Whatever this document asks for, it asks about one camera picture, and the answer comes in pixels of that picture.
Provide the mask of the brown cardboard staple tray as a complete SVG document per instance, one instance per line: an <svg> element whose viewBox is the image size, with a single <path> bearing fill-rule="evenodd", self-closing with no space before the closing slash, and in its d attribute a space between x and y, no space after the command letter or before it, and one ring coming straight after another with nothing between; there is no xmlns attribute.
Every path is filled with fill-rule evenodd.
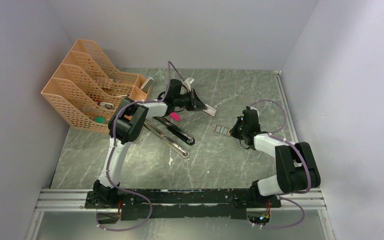
<svg viewBox="0 0 384 240"><path fill-rule="evenodd" d="M221 125L216 125L213 130L215 133L222 134L224 136L229 136L230 135L230 129L225 126Z"/></svg>

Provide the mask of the black stapler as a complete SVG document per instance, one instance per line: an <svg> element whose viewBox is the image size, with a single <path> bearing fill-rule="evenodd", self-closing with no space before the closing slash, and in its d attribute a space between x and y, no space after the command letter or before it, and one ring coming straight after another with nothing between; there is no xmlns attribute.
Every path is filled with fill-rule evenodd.
<svg viewBox="0 0 384 240"><path fill-rule="evenodd" d="M164 117L154 117L160 124L162 124L171 134L176 136L179 140L186 143L189 146L193 146L195 144L195 138L190 134L186 133L184 130L179 128L174 123L170 122ZM174 150L178 155L182 158L187 159L190 156L190 153L182 147L179 143L174 141L168 134L164 133L154 124L152 124L149 120L145 120L143 126L159 137L164 143L166 143L172 150Z"/></svg>

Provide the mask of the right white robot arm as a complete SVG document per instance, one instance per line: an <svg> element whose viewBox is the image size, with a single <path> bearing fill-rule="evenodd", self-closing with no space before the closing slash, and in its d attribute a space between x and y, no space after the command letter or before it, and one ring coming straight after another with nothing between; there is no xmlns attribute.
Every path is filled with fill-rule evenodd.
<svg viewBox="0 0 384 240"><path fill-rule="evenodd" d="M272 195L303 194L320 186L321 176L310 144L290 142L262 131L256 109L246 107L229 134L244 149L268 154L275 160L275 175L255 180L251 185L255 190L249 199L255 207L262 207Z"/></svg>

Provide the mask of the red white staple box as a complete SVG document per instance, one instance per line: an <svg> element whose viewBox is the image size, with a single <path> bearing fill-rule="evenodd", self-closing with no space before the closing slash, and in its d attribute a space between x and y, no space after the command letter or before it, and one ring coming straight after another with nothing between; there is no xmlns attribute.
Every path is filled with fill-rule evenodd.
<svg viewBox="0 0 384 240"><path fill-rule="evenodd" d="M206 114L214 117L216 115L216 112L217 110L215 108L213 108L212 106L208 105L208 104L205 104L205 108L202 110L203 112L205 112Z"/></svg>

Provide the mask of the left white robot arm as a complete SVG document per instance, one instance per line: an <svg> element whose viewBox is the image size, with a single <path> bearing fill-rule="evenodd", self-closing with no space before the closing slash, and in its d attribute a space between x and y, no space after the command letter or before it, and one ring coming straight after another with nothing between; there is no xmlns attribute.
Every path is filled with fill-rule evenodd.
<svg viewBox="0 0 384 240"><path fill-rule="evenodd" d="M127 97L122 100L108 123L109 150L102 172L93 185L93 193L104 207L112 208L118 203L124 160L147 119L166 117L176 108L184 108L190 112L208 109L194 89L182 93L184 88L181 80L171 79L166 91L157 99L133 100Z"/></svg>

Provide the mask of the pink plastic staple remover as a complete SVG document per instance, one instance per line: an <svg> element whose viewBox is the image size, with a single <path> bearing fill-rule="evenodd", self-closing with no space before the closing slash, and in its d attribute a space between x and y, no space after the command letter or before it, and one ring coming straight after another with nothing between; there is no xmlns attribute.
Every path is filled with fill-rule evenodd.
<svg viewBox="0 0 384 240"><path fill-rule="evenodd" d="M174 121L178 122L181 117L176 113L176 112L172 112L170 115L169 115Z"/></svg>

